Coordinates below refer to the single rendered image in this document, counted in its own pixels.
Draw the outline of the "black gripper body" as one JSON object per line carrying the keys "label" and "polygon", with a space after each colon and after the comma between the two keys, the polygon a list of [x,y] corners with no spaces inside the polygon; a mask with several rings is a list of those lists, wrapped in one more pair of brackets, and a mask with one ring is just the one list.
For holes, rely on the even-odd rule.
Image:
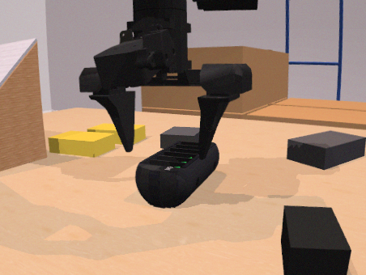
{"label": "black gripper body", "polygon": [[[201,70],[192,70],[192,60],[188,60],[187,32],[191,33],[191,23],[187,23],[187,12],[178,9],[152,9],[134,12],[132,22],[127,22],[127,30],[134,33],[134,39],[149,34],[148,27],[162,25],[168,29],[175,46],[177,59],[173,63],[177,76],[167,76],[160,71],[142,87],[158,86],[202,86],[206,95],[232,96],[252,90],[252,71],[247,64],[203,64]],[[166,80],[177,79],[177,80]],[[114,95],[125,93],[126,88],[114,87],[104,90],[95,68],[83,68],[79,76],[79,90],[93,95]]]}

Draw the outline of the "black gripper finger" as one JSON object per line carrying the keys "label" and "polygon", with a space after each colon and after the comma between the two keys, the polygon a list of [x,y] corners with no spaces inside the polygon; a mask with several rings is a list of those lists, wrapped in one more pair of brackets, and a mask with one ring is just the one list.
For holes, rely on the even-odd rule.
{"label": "black gripper finger", "polygon": [[201,160],[207,155],[215,131],[229,102],[239,98],[240,94],[232,96],[202,95],[198,97],[201,111],[198,150]]}
{"label": "black gripper finger", "polygon": [[108,112],[126,152],[133,150],[135,91],[114,95],[89,95]]}

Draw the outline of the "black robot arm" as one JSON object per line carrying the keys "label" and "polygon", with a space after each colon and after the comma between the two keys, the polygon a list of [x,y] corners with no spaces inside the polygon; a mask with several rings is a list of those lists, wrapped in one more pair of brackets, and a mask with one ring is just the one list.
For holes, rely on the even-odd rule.
{"label": "black robot arm", "polygon": [[[257,10],[258,0],[192,0],[204,11]],[[187,0],[133,0],[134,12],[152,9],[178,9],[187,12]],[[157,28],[160,27],[158,30]],[[134,39],[131,30],[120,33],[119,45],[94,56],[100,84],[104,90],[114,87],[141,87],[159,71],[175,73],[177,59],[168,29],[148,27],[149,34]],[[123,35],[125,33],[125,35]]]}

